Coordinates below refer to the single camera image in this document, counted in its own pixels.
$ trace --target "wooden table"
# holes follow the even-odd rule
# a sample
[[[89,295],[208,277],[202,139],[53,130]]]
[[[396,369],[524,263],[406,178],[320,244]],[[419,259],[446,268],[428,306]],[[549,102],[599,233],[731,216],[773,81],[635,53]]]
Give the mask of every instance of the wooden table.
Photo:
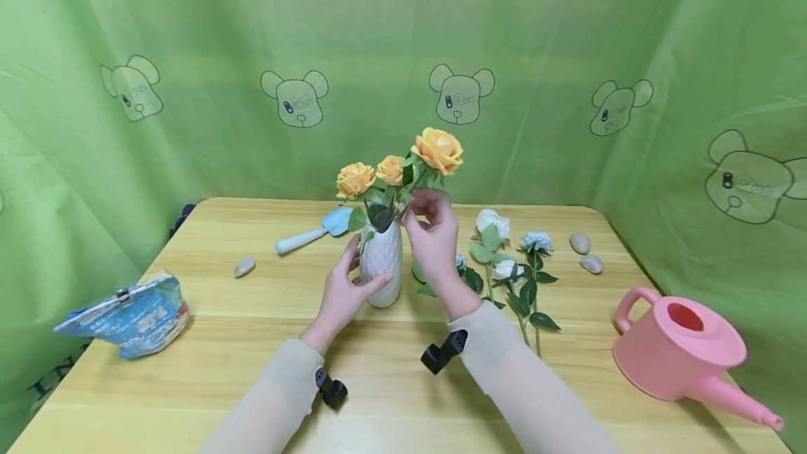
[[[198,205],[148,272],[165,268],[180,279],[195,315],[186,333],[134,362],[119,358],[111,344],[92,343],[11,454],[195,452],[272,353],[317,314],[323,279],[347,238],[326,236],[283,258],[275,241],[318,227],[334,205],[226,198]],[[456,208],[466,256],[479,209]],[[611,319],[623,294],[649,281],[603,216],[583,207],[495,209],[510,217],[514,241],[526,231],[551,234],[558,251],[546,270],[560,280],[540,285],[538,302],[563,332],[543,333],[543,358],[626,454],[789,452],[769,429],[696,402],[652,399],[623,378],[611,356]],[[568,245],[575,231],[590,236],[603,274],[580,268]],[[404,250],[408,267],[408,242]],[[245,256],[254,256],[257,267],[235,280],[235,264]],[[520,452],[461,362],[439,376],[421,365],[420,354],[441,342],[447,328],[437,300],[415,293],[417,287],[405,273],[392,307],[365,305],[341,333],[327,360],[329,373],[350,389],[349,401],[336,415],[316,400],[287,452]],[[637,307],[633,317],[641,312]]]

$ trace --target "blue plastic bag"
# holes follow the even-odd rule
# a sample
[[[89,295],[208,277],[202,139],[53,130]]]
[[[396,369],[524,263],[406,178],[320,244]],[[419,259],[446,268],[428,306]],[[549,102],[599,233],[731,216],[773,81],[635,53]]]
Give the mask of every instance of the blue plastic bag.
[[[116,344],[126,359],[163,351],[191,316],[179,281],[159,272],[131,288],[84,309],[70,312],[53,331],[95,337]]]

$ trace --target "textured ceramic vase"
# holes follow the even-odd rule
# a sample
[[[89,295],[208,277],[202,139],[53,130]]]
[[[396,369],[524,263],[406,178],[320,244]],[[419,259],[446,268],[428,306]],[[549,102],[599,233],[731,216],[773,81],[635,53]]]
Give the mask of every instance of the textured ceramic vase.
[[[370,231],[375,231],[370,225],[366,225],[361,230],[362,241]],[[398,299],[404,268],[404,243],[401,240],[401,228],[398,224],[393,222],[382,234],[375,232],[358,259],[358,268],[363,283],[367,283],[378,274],[393,274],[389,284],[367,299],[368,304],[383,309]]]

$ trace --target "black wrist sensor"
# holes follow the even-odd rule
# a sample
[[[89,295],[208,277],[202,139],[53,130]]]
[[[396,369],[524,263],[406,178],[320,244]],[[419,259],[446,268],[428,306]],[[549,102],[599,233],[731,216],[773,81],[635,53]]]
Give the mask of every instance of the black wrist sensor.
[[[317,380],[317,387],[322,401],[325,402],[325,405],[338,410],[348,397],[346,386],[342,384],[341,380],[331,380],[328,371],[323,368],[317,370],[314,378]]]
[[[432,343],[426,348],[420,357],[420,362],[426,365],[426,368],[434,375],[439,374],[440,370],[444,369],[446,364],[449,364],[451,358],[462,353],[467,339],[467,331],[452,331],[440,347]]]

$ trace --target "person's right hand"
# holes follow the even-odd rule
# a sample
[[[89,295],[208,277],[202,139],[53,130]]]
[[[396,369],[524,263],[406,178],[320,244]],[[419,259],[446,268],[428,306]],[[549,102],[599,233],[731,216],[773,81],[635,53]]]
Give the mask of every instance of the person's right hand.
[[[420,221],[418,216],[425,216]],[[439,189],[419,188],[401,220],[412,243],[412,253],[432,288],[457,277],[457,217],[449,195]]]

